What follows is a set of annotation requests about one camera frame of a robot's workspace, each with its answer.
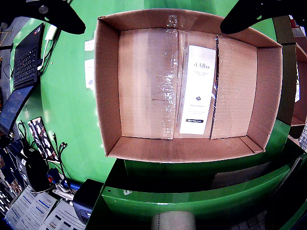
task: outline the white paper sheet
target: white paper sheet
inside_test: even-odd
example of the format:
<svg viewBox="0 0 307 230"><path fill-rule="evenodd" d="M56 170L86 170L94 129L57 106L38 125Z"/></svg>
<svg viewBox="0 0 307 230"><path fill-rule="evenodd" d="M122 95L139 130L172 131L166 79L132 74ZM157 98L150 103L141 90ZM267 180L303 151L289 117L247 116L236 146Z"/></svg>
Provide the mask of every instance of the white paper sheet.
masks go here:
<svg viewBox="0 0 307 230"><path fill-rule="evenodd" d="M181 134L202 135L205 131L213 88L215 54L214 49L189 46Z"/></svg>
<svg viewBox="0 0 307 230"><path fill-rule="evenodd" d="M95 89L94 81L94 59L86 60L84 62L85 66L85 85L87 89Z"/></svg>
<svg viewBox="0 0 307 230"><path fill-rule="evenodd" d="M33 194L27 189L6 213L5 219L13 229L39 229L56 202L56 199L46 192Z"/></svg>
<svg viewBox="0 0 307 230"><path fill-rule="evenodd" d="M60 201L56 208L39 230L84 230L85 225L79 220L75 209L64 201Z"/></svg>
<svg viewBox="0 0 307 230"><path fill-rule="evenodd" d="M95 49L95 39L86 41L84 43L84 50L85 51L93 51Z"/></svg>

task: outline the green table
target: green table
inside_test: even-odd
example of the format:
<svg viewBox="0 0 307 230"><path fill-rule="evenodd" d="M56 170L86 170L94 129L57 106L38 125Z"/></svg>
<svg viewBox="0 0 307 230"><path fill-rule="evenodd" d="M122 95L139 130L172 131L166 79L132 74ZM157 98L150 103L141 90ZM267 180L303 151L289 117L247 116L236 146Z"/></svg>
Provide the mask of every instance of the green table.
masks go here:
<svg viewBox="0 0 307 230"><path fill-rule="evenodd" d="M91 178L105 182L115 159L105 157L98 127L94 91L86 88L84 72L84 61L94 58L93 51L84 50L84 42L93 39L97 17L146 8L183 8L226 16L235 3L236 0L74 0L71 6L86 24L85 33L73 35L61 32L50 64L41 76L41 84L31 95L17 122L20 120L27 122L41 116L49 137L52 138L51 133L56 133L58 142L68 143L62 160L72 179L84 182L87 178ZM14 47L40 23L39 20L30 19L16 36ZM276 40L271 19L254 25L254 28ZM221 168L221 170L224 167L237 169L267 162L281 152L289 129L288 125L276 120L264 154L207 163L206 167Z"/></svg>

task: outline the open cardboard box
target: open cardboard box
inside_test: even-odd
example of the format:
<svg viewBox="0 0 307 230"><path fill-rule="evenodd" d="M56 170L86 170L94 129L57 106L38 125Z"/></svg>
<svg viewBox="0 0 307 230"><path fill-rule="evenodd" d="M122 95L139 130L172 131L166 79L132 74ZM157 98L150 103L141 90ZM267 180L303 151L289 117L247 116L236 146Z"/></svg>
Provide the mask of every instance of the open cardboard box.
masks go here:
<svg viewBox="0 0 307 230"><path fill-rule="evenodd" d="M223 35L222 17L150 9L98 18L95 94L107 156L204 162L265 151L282 86L282 47L248 28ZM215 85L203 135L179 134L183 52L215 49Z"/></svg>
<svg viewBox="0 0 307 230"><path fill-rule="evenodd" d="M290 135L299 138L305 127L307 117L307 54L299 44L296 44L296 61L300 99L294 104Z"/></svg>

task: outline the white label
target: white label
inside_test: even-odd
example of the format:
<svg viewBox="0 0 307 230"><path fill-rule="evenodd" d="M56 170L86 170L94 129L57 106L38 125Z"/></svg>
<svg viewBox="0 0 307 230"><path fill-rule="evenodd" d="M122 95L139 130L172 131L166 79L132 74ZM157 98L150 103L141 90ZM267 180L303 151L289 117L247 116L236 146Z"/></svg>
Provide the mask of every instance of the white label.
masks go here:
<svg viewBox="0 0 307 230"><path fill-rule="evenodd" d="M84 62L85 67L85 86L87 89L95 89L94 81L94 59L86 60Z"/></svg>
<svg viewBox="0 0 307 230"><path fill-rule="evenodd" d="M189 46L181 134L203 135L205 131L213 88L215 54L214 49Z"/></svg>
<svg viewBox="0 0 307 230"><path fill-rule="evenodd" d="M27 161L25 159L21 160L21 163L25 166L25 164L27 163Z"/></svg>
<svg viewBox="0 0 307 230"><path fill-rule="evenodd" d="M295 102L299 101L299 81L296 83Z"/></svg>

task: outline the floor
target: floor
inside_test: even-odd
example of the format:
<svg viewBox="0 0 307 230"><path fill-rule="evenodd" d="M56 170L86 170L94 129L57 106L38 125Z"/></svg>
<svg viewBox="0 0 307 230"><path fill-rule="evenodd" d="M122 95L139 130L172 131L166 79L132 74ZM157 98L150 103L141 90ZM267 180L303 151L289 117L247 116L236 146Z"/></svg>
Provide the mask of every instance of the floor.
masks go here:
<svg viewBox="0 0 307 230"><path fill-rule="evenodd" d="M266 211L263 211L253 218L232 226L230 230L265 230L264 221L266 213Z"/></svg>
<svg viewBox="0 0 307 230"><path fill-rule="evenodd" d="M304 127L301 137L298 139L299 145L304 151L307 151L307 126Z"/></svg>

